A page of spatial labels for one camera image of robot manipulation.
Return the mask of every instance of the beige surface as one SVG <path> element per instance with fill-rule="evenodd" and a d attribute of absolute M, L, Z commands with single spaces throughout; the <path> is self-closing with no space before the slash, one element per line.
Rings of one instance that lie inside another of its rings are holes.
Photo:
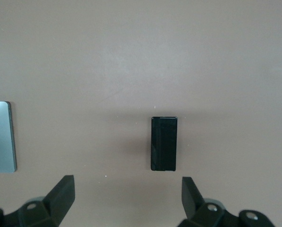
<path fill-rule="evenodd" d="M 191 176 L 282 227 L 282 1 L 0 0 L 0 100 L 6 213 L 74 174 L 62 227 L 175 227 Z M 179 118 L 174 173 L 150 170 L 159 115 Z"/>

